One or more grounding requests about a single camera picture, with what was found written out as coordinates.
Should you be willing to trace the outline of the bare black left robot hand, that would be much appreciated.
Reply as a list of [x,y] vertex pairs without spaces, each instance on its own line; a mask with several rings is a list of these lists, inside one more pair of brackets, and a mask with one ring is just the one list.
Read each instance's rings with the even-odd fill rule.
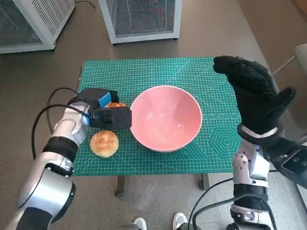
[[110,102],[119,103],[117,91],[102,88],[86,88],[79,92],[83,102],[90,105],[91,109],[103,108]]

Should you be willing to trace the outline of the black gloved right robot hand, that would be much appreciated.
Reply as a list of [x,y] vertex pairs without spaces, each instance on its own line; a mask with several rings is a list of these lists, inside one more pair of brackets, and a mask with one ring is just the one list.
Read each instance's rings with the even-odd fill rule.
[[257,134],[276,128],[295,98],[293,87],[278,92],[268,70],[256,61],[218,56],[213,59],[213,69],[226,75],[235,91],[242,125]]

